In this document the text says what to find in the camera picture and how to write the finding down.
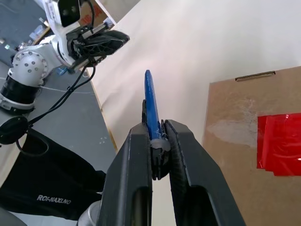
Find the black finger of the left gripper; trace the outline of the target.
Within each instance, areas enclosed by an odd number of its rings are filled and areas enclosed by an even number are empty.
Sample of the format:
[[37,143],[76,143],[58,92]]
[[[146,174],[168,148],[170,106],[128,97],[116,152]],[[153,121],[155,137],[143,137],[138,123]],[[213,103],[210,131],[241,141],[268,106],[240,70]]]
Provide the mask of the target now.
[[116,30],[99,32],[84,40],[82,54],[87,56],[109,56],[129,42],[130,37]]

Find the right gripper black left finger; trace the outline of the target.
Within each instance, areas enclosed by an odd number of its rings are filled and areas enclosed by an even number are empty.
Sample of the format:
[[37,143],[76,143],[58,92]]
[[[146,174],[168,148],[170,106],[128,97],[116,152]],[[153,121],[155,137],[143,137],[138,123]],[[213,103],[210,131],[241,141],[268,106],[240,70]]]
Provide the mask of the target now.
[[107,171],[97,225],[151,225],[150,147],[145,124],[130,129]]

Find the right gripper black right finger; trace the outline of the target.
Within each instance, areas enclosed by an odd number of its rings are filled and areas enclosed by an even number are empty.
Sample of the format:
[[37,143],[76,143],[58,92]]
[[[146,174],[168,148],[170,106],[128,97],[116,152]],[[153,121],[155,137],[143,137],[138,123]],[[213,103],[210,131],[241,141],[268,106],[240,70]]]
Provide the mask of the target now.
[[178,226],[244,226],[225,177],[192,131],[165,121],[171,145],[170,184]]

